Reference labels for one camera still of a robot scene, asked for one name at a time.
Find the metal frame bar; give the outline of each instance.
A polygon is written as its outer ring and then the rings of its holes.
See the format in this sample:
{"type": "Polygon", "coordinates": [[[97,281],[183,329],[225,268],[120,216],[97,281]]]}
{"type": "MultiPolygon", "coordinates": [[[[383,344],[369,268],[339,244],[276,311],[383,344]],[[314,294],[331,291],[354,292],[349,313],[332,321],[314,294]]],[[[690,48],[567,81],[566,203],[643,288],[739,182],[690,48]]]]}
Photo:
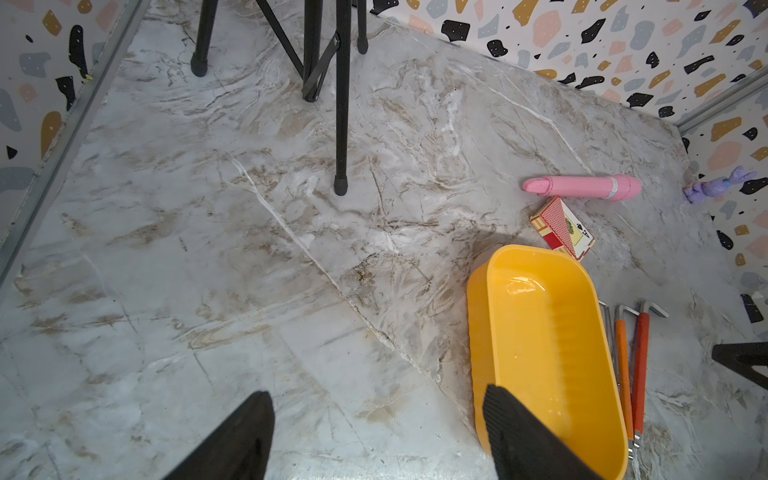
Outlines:
{"type": "Polygon", "coordinates": [[[765,88],[767,85],[768,68],[761,68],[759,71],[746,76],[733,87],[728,88],[715,98],[705,101],[692,111],[683,115],[679,121],[675,122],[675,126],[680,131],[680,136],[684,136],[689,131],[692,131],[705,121],[710,120],[712,117],[719,114],[721,111],[737,104],[761,88],[765,88]]]}
{"type": "Polygon", "coordinates": [[[86,82],[80,91],[78,100],[69,112],[67,123],[28,190],[27,200],[19,207],[16,221],[0,247],[0,300],[5,298],[9,285],[12,285],[14,277],[22,268],[24,255],[64,183],[69,166],[88,133],[91,121],[118,72],[120,62],[149,4],[149,0],[128,0],[126,3],[114,26],[114,34],[107,40],[91,73],[94,80],[86,82]]]}

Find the rubber leg tip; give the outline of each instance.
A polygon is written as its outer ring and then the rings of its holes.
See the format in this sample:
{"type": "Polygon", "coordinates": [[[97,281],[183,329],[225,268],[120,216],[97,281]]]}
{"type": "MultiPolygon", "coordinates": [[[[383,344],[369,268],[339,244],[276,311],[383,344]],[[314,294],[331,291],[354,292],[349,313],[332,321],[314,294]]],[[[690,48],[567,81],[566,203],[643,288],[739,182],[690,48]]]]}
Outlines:
{"type": "Polygon", "coordinates": [[[197,59],[197,56],[192,55],[192,59],[190,60],[190,69],[196,76],[204,77],[208,72],[208,62],[200,61],[197,59]]]}
{"type": "Polygon", "coordinates": [[[346,194],[347,187],[348,187],[348,184],[346,182],[346,177],[344,178],[336,177],[333,180],[333,191],[336,192],[336,195],[343,197],[346,194]]]}

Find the red handle tool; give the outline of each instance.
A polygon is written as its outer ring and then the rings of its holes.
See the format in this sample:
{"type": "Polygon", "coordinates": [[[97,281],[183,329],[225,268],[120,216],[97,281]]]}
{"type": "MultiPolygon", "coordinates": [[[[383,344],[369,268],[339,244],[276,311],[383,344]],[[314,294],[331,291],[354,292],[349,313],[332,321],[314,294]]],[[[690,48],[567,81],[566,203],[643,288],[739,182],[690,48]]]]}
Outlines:
{"type": "Polygon", "coordinates": [[[637,332],[634,334],[634,383],[632,384],[632,425],[634,441],[639,444],[643,435],[645,417],[645,377],[648,367],[648,341],[650,339],[650,314],[667,318],[669,313],[651,301],[645,300],[637,318],[637,332]]]}

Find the marble floor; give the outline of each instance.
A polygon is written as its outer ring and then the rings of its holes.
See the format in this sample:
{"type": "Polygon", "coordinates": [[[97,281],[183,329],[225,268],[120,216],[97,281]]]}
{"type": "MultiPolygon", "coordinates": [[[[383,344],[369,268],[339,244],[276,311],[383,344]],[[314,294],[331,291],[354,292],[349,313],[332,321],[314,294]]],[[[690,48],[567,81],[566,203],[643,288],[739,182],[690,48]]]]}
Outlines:
{"type": "MultiPolygon", "coordinates": [[[[768,478],[766,393],[709,359],[755,337],[705,207],[680,192],[673,127],[369,17],[336,197],[333,65],[302,101],[236,0],[194,77],[198,3],[153,1],[2,299],[0,478],[162,478],[261,389],[269,478],[494,478],[468,275],[503,244],[545,247],[523,180],[617,172],[640,197],[568,203],[598,239],[584,266],[602,300],[670,313],[627,477],[768,478]]],[[[297,45],[301,6],[274,6],[297,45]]]]}

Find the pink cylindrical toy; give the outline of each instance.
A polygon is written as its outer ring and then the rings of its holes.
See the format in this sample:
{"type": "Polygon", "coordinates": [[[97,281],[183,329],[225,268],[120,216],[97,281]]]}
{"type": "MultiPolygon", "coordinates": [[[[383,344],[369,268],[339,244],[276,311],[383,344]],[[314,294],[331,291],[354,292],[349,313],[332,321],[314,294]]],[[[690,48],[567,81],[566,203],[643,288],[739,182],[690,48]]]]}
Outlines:
{"type": "Polygon", "coordinates": [[[627,175],[610,177],[539,177],[527,180],[523,190],[543,197],[588,197],[620,202],[636,197],[642,185],[627,175]]]}

